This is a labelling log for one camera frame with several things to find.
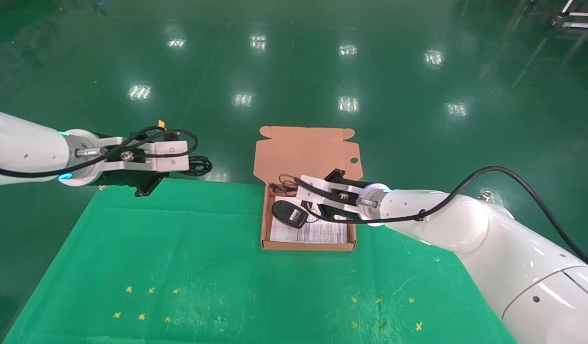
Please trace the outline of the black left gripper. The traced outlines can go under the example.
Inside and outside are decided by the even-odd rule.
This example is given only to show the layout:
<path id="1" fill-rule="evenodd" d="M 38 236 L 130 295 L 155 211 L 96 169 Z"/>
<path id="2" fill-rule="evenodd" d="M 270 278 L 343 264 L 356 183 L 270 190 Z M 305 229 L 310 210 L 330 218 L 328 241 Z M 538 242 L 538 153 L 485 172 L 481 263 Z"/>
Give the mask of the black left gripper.
<path id="1" fill-rule="evenodd" d="M 203 157 L 188 157 L 188 163 L 187 175 L 203 175 Z M 146 197 L 169 175 L 169 172 L 139 170 L 108 171 L 101 174 L 101 185 L 134 187 L 135 197 Z"/>

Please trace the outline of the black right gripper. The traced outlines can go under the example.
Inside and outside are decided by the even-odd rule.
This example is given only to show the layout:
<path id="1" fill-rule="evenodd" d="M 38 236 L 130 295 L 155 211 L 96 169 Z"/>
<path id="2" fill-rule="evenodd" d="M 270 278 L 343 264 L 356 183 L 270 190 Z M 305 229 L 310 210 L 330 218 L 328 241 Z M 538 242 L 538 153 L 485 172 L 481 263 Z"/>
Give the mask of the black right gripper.
<path id="1" fill-rule="evenodd" d="M 323 204 L 305 201 L 307 221 L 375 219 L 375 184 L 344 178 L 345 170 L 334 169 L 325 178 L 323 189 L 331 194 L 323 198 Z"/>

